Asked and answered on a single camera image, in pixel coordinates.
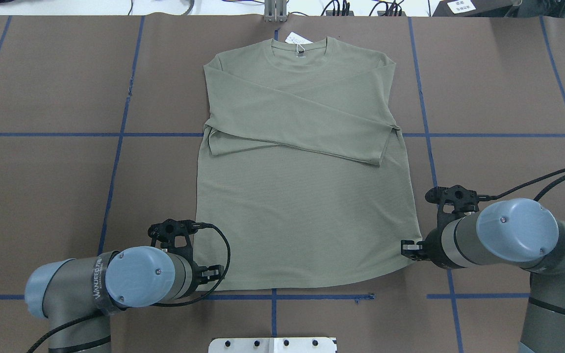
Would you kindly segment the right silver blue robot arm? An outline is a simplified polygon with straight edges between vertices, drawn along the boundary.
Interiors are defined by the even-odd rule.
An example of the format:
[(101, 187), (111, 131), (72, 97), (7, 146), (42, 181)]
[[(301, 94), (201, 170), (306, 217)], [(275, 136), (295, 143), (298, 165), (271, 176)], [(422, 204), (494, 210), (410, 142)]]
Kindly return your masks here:
[(446, 270), (508, 264), (528, 271), (518, 351), (565, 353), (565, 221), (537, 201), (494, 203), (435, 228), (422, 241), (402, 240), (401, 255)]

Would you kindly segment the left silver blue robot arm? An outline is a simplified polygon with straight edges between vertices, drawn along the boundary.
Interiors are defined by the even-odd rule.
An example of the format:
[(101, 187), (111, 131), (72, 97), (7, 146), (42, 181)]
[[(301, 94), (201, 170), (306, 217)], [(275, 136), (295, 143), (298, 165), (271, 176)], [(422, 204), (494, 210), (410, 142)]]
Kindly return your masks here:
[(109, 353), (110, 318), (130, 308), (180, 307), (199, 286), (218, 286), (228, 266), (198, 266), (192, 249), (139, 246), (95, 257), (44, 264), (26, 282), (29, 313), (50, 330), (28, 351), (49, 344), (51, 353)]

